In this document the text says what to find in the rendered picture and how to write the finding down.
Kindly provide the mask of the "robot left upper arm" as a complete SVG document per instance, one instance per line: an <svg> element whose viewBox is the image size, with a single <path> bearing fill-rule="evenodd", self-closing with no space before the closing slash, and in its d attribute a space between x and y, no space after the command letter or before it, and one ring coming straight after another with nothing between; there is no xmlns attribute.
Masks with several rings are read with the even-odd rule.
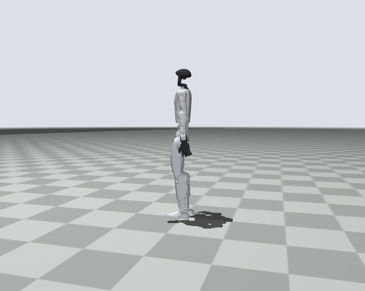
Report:
<svg viewBox="0 0 365 291"><path fill-rule="evenodd" d="M185 112L186 117L187 117L187 103L186 103L187 92L186 92L186 90L178 90L177 97L178 97L178 102L179 102L179 107L181 109L181 112ZM178 118L179 118L179 116L178 116Z"/></svg>

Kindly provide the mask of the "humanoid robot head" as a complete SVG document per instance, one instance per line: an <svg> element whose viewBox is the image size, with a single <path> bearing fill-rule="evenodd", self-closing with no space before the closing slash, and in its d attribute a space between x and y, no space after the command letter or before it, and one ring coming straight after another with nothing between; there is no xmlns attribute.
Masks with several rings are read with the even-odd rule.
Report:
<svg viewBox="0 0 365 291"><path fill-rule="evenodd" d="M176 72L176 74L178 75L178 86L184 87L184 89L188 89L187 84L182 84L181 80L190 78L191 72L187 69L180 69Z"/></svg>

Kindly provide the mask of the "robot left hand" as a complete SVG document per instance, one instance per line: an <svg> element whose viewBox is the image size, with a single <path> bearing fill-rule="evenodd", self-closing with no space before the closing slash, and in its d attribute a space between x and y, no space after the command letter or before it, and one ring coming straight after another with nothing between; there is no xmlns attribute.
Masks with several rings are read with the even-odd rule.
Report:
<svg viewBox="0 0 365 291"><path fill-rule="evenodd" d="M181 136L180 136L180 141L181 141L181 145L180 145L180 148L179 148L179 150L178 150L178 152L180 153L180 151L182 150L182 156L184 157L184 155L185 155L185 157L187 157L187 156L189 156L189 153L190 153L190 155L192 155L191 154L191 152L190 152L190 147L189 147L189 145L188 145L188 143L187 143L187 135L186 135L186 140L185 141L182 141L181 140ZM188 153L188 150L189 150L189 153ZM184 154L183 154L183 151L184 151ZM187 152L187 156L186 156L186 152Z"/></svg>

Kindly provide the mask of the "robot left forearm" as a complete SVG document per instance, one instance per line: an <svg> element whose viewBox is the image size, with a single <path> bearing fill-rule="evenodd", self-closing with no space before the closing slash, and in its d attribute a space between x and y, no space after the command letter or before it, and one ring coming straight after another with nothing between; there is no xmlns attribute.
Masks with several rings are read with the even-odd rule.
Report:
<svg viewBox="0 0 365 291"><path fill-rule="evenodd" d="M186 140L186 133L187 133L187 117L185 112L179 112L178 114L179 116L179 133L181 135L181 140L185 141Z"/></svg>

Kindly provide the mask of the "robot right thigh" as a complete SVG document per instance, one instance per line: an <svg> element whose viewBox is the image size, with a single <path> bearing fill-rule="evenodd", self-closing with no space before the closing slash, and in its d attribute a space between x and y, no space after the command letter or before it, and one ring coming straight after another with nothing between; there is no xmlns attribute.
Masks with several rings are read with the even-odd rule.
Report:
<svg viewBox="0 0 365 291"><path fill-rule="evenodd" d="M183 168L184 168L184 157L182 157L182 166L181 166L180 172L183 172ZM188 174L187 172L183 172L183 173L185 173L185 174L187 175L187 177L188 177L187 182L188 182L188 181L189 181L189 179L190 179L189 174Z"/></svg>

